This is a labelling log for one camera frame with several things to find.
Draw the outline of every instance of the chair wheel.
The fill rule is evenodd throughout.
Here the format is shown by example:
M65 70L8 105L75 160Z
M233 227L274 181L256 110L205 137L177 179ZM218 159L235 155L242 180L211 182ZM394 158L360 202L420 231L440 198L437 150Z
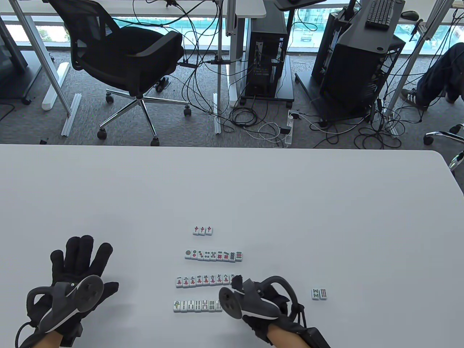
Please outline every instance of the chair wheel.
M191 116L192 115L192 109L190 108L190 106L186 105L184 107L184 116Z
M105 140L106 139L106 130L105 128L102 128L98 131L97 133L97 138L100 140Z
M150 143L150 146L159 146L160 145L160 140L158 139L157 136L153 138L153 140Z
M456 126L450 128L450 133L457 134L459 133L460 129L461 129L461 125L457 124Z
M115 101L115 100L114 100L113 96L111 95L111 93L106 93L106 102L107 102L108 104L111 104L111 103L113 103L114 101Z
M431 136L424 136L424 145L432 145L433 138Z
M327 129L329 128L329 123L327 121L321 120L319 122L316 122L316 124L319 126L320 129Z

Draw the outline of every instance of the computer mouse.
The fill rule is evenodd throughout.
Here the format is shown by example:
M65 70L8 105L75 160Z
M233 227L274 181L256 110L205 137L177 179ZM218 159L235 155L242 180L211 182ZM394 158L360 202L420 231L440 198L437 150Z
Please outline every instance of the computer mouse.
M416 11L404 11L401 14L402 19L412 20L413 22L417 22L419 20L419 14Z

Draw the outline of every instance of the sneaker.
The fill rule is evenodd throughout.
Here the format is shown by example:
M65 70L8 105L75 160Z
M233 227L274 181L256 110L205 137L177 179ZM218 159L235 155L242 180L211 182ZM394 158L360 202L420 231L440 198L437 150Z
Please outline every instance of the sneaker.
M418 98L417 98L417 91L415 88L412 90L407 90L403 88L401 90L400 98L403 99L406 103L411 104L412 106L415 106L419 110L427 110L429 105L422 104Z

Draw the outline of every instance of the gloved hand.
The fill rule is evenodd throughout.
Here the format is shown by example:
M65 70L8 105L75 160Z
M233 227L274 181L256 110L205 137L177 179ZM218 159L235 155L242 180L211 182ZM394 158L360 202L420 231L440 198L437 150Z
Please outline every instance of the gloved hand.
M90 258L93 250L93 238L91 236L72 237L66 243L66 256L63 257L61 250L55 250L50 255L52 261L52 285L57 282L79 283L90 275L102 276L102 273L108 263L108 259L113 252L113 247L109 243L103 243L98 248L95 258L90 264ZM75 336L81 320L93 311L105 299L118 291L119 283L105 283L103 294L97 304L88 312L77 313L66 320L56 332L63 335L63 340ZM33 309L27 313L30 317L32 327L37 328L40 320L52 307L52 297L43 295Z
M235 290L242 291L242 282L242 276L235 276L231 281L231 286ZM272 345L271 341L267 338L268 327L270 324L277 325L286 331L290 331L287 328L292 328L293 324L298 326L300 325L292 323L288 318L287 302L290 300L287 297L280 295L272 285L268 285L262 289L262 298L275 303L282 312L281 317L274 320L268 320L254 316L243 316L242 319L251 327L257 337Z

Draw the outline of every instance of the glass window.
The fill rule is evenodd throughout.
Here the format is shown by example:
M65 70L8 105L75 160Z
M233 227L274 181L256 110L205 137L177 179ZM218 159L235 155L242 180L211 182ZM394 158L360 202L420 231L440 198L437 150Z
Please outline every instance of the glass window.
M138 17L139 22L141 23L150 23L150 24L163 24L168 23L176 18L161 18L161 17ZM201 48L207 48L210 44L211 46L218 45L218 35L216 33L216 27L218 21L213 18L191 18L193 26L195 27L196 35L192 30L192 25L187 18L182 18L172 24L169 24L163 28L159 27L149 27L142 26L137 24L130 24L127 22L137 22L137 19L134 17L115 17L116 23L120 26L139 26L145 29L155 30L161 34L166 34L167 32L174 30L180 32L184 36L184 45L193 46L196 44L196 37L200 43ZM226 21L222 21L222 45L230 45L230 37L226 36Z
M306 49L318 49L322 36L324 34L325 26L329 14L333 12L340 11L340 8L306 8L300 9L295 12L294 24L292 27L289 48L292 51L302 51ZM288 12L284 13L285 19L288 19ZM139 17L139 21L143 23L152 23L152 24L163 24L168 23L176 18L162 18L162 17ZM199 37L200 48L202 50L206 49L210 44L215 48L218 44L218 36L215 33L217 21L213 22L213 18L191 18L193 25L195 26L197 37ZM116 17L115 18L119 26L133 25L141 26L137 24L130 24L129 22L136 22L135 17ZM226 36L225 31L225 20L223 21L223 35L222 35L222 44L225 48L230 45L230 37ZM192 49L194 43L196 42L195 34L192 31L192 26L188 19L180 19L170 25L167 25L164 28L159 27L147 27L162 34L167 33L170 30L175 30L180 32L184 36L184 46L187 49ZM28 42L28 38L24 33L24 30L20 25L7 25L8 30L10 31L13 39L18 42ZM38 26L37 27L40 36L45 42L56 42L56 43L66 43L70 41L69 35L66 32L63 26ZM412 41L410 40L410 32L413 29L413 25L401 24L396 27L395 34L406 42L405 50L411 51L416 45L416 40L418 35L416 35ZM448 31L450 34L447 37L445 43L443 43L445 37L447 36ZM445 52L448 47L452 46L457 42L464 42L464 26L454 26L450 29L449 25L442 25L438 28L434 37L425 42L424 47L421 51L422 54L435 54L437 50L441 47L444 47L443 52Z
M14 41L29 42L21 25L7 25ZM37 30L44 42L70 42L69 35L64 26L37 26Z

